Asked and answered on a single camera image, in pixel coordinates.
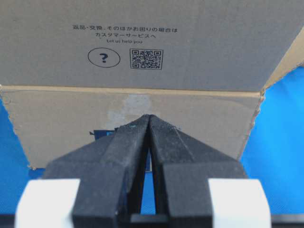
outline white pad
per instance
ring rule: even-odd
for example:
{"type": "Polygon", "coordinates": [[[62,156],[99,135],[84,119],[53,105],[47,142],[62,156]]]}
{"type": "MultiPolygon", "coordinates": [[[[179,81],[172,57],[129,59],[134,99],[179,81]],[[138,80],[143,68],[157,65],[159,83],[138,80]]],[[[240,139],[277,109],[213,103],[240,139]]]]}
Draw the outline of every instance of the white pad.
{"type": "Polygon", "coordinates": [[[17,206],[15,228],[73,228],[80,179],[31,180],[17,206]]]}
{"type": "Polygon", "coordinates": [[[269,205],[259,180],[209,179],[213,228],[271,228],[269,205]]]}

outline circle icon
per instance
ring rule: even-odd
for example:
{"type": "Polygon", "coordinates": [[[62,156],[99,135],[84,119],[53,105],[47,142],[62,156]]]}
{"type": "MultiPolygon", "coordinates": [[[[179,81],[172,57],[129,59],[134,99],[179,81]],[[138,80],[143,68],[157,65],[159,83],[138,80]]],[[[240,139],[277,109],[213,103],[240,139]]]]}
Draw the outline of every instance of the circle icon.
{"type": "Polygon", "coordinates": [[[120,63],[119,54],[116,51],[105,47],[90,50],[87,57],[95,66],[104,68],[114,67],[120,63]]]}

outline blue background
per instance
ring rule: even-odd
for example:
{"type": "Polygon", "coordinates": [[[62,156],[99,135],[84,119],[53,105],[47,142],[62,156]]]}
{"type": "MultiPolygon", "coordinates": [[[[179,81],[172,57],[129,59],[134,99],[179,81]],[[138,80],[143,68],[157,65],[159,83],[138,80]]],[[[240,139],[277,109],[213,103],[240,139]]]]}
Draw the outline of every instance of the blue background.
{"type": "MultiPolygon", "coordinates": [[[[266,91],[261,112],[241,162],[260,179],[271,212],[304,213],[304,68],[266,91]]],[[[29,171],[28,161],[0,102],[0,213],[14,213],[26,183],[43,169],[29,171]]],[[[152,174],[145,177],[142,213],[154,213],[152,174]]]]}

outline cardboard box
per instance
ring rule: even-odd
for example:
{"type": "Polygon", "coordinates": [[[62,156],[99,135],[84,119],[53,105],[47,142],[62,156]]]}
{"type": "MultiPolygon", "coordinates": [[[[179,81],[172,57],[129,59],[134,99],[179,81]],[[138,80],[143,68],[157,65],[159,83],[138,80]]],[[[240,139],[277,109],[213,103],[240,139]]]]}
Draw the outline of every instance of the cardboard box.
{"type": "Polygon", "coordinates": [[[301,0],[3,0],[1,97],[31,166],[156,114],[239,158],[304,61],[301,0]]]}

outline question mark icon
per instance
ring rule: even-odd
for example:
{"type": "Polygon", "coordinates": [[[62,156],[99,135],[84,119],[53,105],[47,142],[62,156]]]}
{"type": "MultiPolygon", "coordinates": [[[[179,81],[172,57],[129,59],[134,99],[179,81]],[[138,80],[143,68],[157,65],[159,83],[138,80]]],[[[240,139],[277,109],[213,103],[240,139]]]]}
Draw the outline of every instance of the question mark icon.
{"type": "Polygon", "coordinates": [[[106,58],[108,58],[108,55],[106,53],[101,53],[99,54],[100,56],[103,56],[102,59],[103,59],[103,63],[106,63],[106,58]]]}

